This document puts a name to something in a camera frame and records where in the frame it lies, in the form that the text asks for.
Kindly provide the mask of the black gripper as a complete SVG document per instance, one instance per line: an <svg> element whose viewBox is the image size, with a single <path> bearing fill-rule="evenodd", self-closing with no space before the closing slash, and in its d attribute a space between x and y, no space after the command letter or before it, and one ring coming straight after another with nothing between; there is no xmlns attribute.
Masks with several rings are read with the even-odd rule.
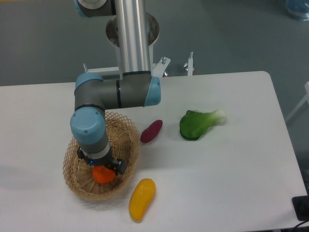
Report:
<svg viewBox="0 0 309 232"><path fill-rule="evenodd" d="M113 159L111 155L105 155L99 159L91 159L85 156L82 149L79 147L76 151L77 157L84 160L90 166L104 166L115 172L116 175L123 175L126 172L126 162L124 159Z"/></svg>

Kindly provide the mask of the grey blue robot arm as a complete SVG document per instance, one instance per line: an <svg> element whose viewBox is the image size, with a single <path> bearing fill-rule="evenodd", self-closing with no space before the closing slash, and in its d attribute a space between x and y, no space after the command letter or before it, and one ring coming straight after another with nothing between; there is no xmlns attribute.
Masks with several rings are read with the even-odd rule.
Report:
<svg viewBox="0 0 309 232"><path fill-rule="evenodd" d="M90 166L124 174L126 162L112 157L105 112L160 103L160 81L152 75L149 51L158 38L159 26L142 0L77 0L74 4L85 17L111 16L106 34L120 50L119 80L105 80L93 72L76 79L70 128L79 144L77 156Z"/></svg>

